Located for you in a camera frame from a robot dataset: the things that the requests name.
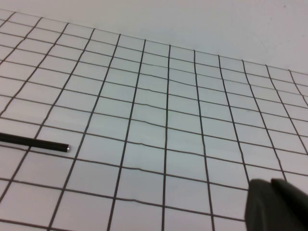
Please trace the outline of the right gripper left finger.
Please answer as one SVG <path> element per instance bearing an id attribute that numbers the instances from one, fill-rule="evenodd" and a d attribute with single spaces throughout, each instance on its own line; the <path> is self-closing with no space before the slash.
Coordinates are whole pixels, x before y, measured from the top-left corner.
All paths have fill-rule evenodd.
<path id="1" fill-rule="evenodd" d="M 265 180 L 250 181 L 244 218 L 248 231 L 286 231 L 289 228 L 286 204 Z"/>

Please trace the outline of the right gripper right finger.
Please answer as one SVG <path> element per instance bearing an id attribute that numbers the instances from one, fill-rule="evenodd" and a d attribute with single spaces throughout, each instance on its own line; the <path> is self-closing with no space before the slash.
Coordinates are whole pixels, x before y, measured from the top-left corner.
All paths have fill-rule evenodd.
<path id="1" fill-rule="evenodd" d="M 308 230 L 308 195 L 282 179 L 272 179 L 271 185 L 278 191 L 297 220 Z"/>

